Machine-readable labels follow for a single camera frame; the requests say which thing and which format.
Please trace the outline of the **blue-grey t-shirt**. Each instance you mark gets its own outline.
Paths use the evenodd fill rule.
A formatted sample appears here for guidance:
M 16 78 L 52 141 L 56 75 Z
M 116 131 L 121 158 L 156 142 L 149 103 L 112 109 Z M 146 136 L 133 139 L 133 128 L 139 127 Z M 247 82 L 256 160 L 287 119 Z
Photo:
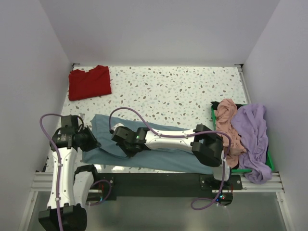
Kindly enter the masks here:
M 190 152 L 179 149 L 158 149 L 142 151 L 128 158 L 111 140 L 109 116 L 96 114 L 91 121 L 92 133 L 101 147 L 82 154 L 82 160 L 88 164 L 113 165 L 123 167 L 142 167 L 156 170 L 212 174 L 212 169 L 201 164 Z

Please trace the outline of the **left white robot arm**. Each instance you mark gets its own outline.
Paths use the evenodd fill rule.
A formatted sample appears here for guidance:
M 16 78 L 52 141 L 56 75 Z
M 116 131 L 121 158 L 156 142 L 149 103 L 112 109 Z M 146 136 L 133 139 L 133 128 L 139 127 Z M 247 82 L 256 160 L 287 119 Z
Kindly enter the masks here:
M 94 165 L 75 167 L 79 150 L 101 146 L 78 115 L 61 116 L 61 126 L 50 136 L 53 157 L 51 193 L 47 208 L 38 220 L 47 231 L 84 231 L 87 226 L 86 200 L 100 177 Z

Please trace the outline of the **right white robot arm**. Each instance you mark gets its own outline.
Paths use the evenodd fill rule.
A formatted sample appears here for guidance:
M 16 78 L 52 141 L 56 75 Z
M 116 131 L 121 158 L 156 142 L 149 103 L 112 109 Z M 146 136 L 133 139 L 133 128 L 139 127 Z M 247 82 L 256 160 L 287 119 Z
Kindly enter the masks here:
M 222 133 L 198 124 L 195 129 L 167 131 L 153 128 L 137 128 L 136 131 L 116 124 L 110 130 L 112 141 L 132 158 L 154 152 L 175 152 L 172 159 L 179 160 L 180 154 L 191 154 L 204 166 L 213 171 L 214 183 L 220 189 L 231 184 L 230 167 L 226 161 Z

